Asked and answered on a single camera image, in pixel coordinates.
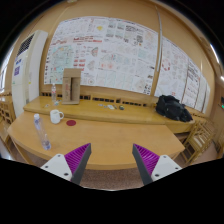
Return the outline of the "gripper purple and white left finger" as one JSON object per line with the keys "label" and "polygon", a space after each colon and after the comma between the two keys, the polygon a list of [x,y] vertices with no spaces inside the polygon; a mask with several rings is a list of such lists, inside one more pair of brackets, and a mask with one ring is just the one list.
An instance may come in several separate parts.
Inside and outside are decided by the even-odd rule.
{"label": "gripper purple and white left finger", "polygon": [[90,155],[91,144],[88,143],[66,155],[56,154],[42,166],[42,169],[79,185]]}

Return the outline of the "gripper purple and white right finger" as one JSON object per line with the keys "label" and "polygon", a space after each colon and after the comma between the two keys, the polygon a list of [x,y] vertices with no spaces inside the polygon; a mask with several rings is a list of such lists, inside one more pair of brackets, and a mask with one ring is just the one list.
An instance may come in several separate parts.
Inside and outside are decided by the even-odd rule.
{"label": "gripper purple and white right finger", "polygon": [[133,145],[132,154],[144,185],[181,170],[168,155],[159,156],[137,144]]}

